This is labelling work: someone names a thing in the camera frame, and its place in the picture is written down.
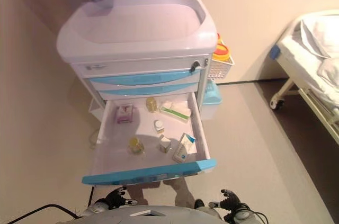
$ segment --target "black cable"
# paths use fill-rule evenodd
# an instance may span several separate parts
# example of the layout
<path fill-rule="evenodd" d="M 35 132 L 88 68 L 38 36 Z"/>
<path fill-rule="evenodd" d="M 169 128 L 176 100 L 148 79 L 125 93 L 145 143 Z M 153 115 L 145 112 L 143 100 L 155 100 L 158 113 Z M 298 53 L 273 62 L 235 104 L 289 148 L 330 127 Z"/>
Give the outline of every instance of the black cable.
<path fill-rule="evenodd" d="M 39 212 L 39 211 L 41 211 L 41 210 L 43 210 L 43 209 L 45 209 L 45 208 L 48 208 L 48 207 L 55 207 L 55 208 L 58 208 L 58 209 L 60 209 L 61 211 L 64 211 L 65 213 L 71 215 L 74 219 L 79 219 L 79 218 L 80 218 L 80 217 L 79 217 L 78 215 L 76 215 L 75 213 L 69 211 L 68 209 L 66 209 L 66 208 L 64 208 L 64 207 L 62 207 L 62 206 L 60 206 L 60 205 L 58 205 L 58 204 L 46 204 L 46 205 L 44 205 L 43 207 L 37 208 L 37 209 L 35 209 L 35 210 L 33 210 L 33 211 L 29 212 L 29 213 L 26 213 L 25 215 L 23 215 L 23 216 L 21 216 L 21 217 L 15 219 L 15 220 L 12 220 L 12 221 L 9 222 L 8 224 L 16 223 L 17 221 L 22 220 L 22 219 L 28 217 L 29 215 L 32 215 L 32 214 L 34 214 L 34 213 L 36 213 L 36 212 Z"/>
<path fill-rule="evenodd" d="M 88 200 L 87 207 L 89 207 L 92 204 L 93 192 L 94 192 L 94 186 L 92 186 L 91 193 L 90 193 L 90 199 Z"/>
<path fill-rule="evenodd" d="M 260 214 L 261 216 L 263 216 L 264 218 L 265 218 L 265 220 L 266 220 L 266 223 L 267 224 L 269 224 L 269 220 L 267 219 L 267 217 L 266 217 L 266 215 L 265 214 L 263 214 L 263 213 L 261 213 L 261 212 L 254 212 L 258 217 L 259 217 L 259 215 L 258 214 Z"/>
<path fill-rule="evenodd" d="M 237 213 L 241 212 L 241 211 L 249 211 L 249 212 L 255 214 L 256 216 L 258 216 L 258 218 L 263 222 L 263 224 L 269 224 L 269 220 L 268 220 L 268 218 L 266 217 L 266 215 L 264 215 L 264 214 L 261 213 L 261 212 L 255 212 L 255 211 L 251 210 L 247 204 L 245 204 L 245 203 L 240 203 L 240 204 L 238 204 L 237 208 L 242 208 L 242 209 L 239 209 L 239 210 L 236 210 L 236 211 L 232 212 L 232 213 L 231 213 L 232 219 L 234 219 L 234 216 L 235 216 Z"/>

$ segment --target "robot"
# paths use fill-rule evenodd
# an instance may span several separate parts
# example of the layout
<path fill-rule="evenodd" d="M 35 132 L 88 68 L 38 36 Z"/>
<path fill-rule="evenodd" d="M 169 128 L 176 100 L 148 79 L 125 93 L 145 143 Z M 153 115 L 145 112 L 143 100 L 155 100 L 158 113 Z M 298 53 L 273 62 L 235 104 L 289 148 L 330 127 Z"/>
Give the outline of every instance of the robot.
<path fill-rule="evenodd" d="M 241 203 L 238 196 L 230 190 L 221 190 L 226 197 L 221 202 L 210 202 L 206 207 L 202 200 L 195 201 L 194 209 L 169 206 L 137 205 L 136 200 L 125 199 L 126 187 L 120 187 L 97 200 L 82 214 L 81 218 L 66 222 L 67 224 L 133 224 L 133 223 L 229 223 L 229 224 L 260 224 L 269 223 L 266 216 L 260 212 L 252 211 L 247 204 Z M 215 208 L 230 211 L 221 216 Z"/>

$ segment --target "small glass bottle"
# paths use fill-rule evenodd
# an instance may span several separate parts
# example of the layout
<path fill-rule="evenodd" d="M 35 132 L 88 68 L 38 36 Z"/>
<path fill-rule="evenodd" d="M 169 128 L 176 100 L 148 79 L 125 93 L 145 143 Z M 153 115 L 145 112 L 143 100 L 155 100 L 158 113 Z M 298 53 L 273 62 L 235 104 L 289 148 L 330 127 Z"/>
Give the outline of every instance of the small glass bottle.
<path fill-rule="evenodd" d="M 150 113 L 155 113 L 157 111 L 157 102 L 153 97 L 148 97 L 146 99 L 146 107 Z"/>
<path fill-rule="evenodd" d="M 137 137 L 133 137 L 129 140 L 129 147 L 134 154 L 141 154 L 144 152 L 144 145 Z"/>

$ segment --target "white basket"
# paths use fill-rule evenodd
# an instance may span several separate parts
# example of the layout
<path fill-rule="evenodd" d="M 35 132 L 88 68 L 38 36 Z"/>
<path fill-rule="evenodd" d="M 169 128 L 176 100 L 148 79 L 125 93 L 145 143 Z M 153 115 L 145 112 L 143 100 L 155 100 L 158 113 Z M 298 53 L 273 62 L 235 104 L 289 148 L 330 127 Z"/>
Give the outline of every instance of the white basket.
<path fill-rule="evenodd" d="M 212 60 L 210 72 L 208 74 L 209 79 L 224 79 L 234 65 L 234 61 L 230 56 L 227 61 Z"/>

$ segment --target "blue drawer handle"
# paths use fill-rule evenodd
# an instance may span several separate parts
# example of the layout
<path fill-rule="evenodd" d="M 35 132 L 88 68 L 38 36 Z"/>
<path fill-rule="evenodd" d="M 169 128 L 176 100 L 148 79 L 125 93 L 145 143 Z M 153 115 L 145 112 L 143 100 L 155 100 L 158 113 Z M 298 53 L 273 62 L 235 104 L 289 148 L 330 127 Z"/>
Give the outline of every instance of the blue drawer handle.
<path fill-rule="evenodd" d="M 133 88 L 133 89 L 121 89 L 121 90 L 103 90 L 100 93 L 117 94 L 117 95 L 149 95 L 149 94 L 161 94 L 169 93 L 181 89 L 185 89 L 197 83 L 187 83 L 181 85 L 165 85 L 156 87 L 144 87 L 144 88 Z"/>
<path fill-rule="evenodd" d="M 151 85 L 179 80 L 192 76 L 198 72 L 199 71 L 194 71 L 192 73 L 189 71 L 172 71 L 128 76 L 98 77 L 91 78 L 90 81 L 110 85 Z"/>
<path fill-rule="evenodd" d="M 102 175 L 84 176 L 82 182 L 92 185 L 135 184 L 165 180 L 169 178 L 197 174 L 200 171 L 213 168 L 217 165 L 215 159 L 200 160 L 182 164 L 173 164 L 161 167 L 142 168 L 130 171 L 121 171 Z"/>

